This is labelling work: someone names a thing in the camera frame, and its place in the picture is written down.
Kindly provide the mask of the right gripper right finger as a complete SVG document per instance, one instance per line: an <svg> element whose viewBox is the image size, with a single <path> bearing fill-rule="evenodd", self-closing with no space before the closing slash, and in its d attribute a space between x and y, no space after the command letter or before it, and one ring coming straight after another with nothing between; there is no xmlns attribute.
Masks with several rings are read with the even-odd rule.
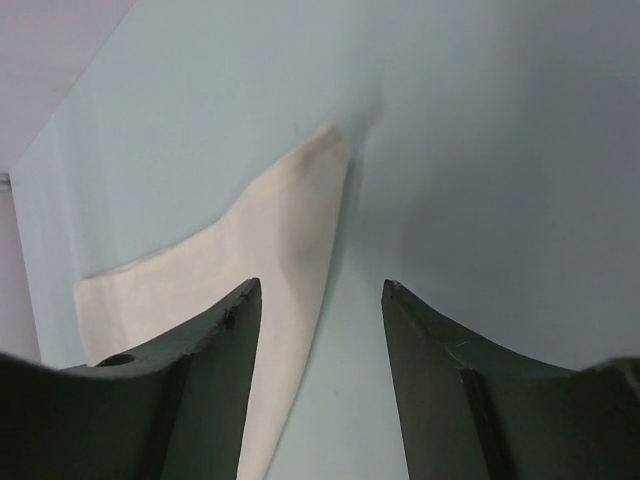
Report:
<svg viewBox="0 0 640 480"><path fill-rule="evenodd" d="M639 362L573 371L502 347L386 281L382 312L413 479L635 479Z"/></svg>

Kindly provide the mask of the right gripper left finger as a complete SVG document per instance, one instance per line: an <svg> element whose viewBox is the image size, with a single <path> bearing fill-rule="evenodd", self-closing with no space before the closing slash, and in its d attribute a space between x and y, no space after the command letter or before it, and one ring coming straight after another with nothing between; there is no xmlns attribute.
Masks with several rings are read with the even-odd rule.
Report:
<svg viewBox="0 0 640 480"><path fill-rule="evenodd" d="M232 479L261 322L249 279L94 366L1 358L5 479Z"/></svg>

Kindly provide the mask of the white cloth napkin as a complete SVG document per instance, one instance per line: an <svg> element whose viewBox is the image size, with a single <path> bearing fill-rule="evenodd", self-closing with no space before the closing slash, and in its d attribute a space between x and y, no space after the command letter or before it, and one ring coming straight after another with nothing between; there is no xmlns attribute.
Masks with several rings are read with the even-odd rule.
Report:
<svg viewBox="0 0 640 480"><path fill-rule="evenodd" d="M254 179L214 224L179 244L78 282L92 362L191 319L249 278L262 316L237 475L261 479L303 377L320 317L351 159L323 125Z"/></svg>

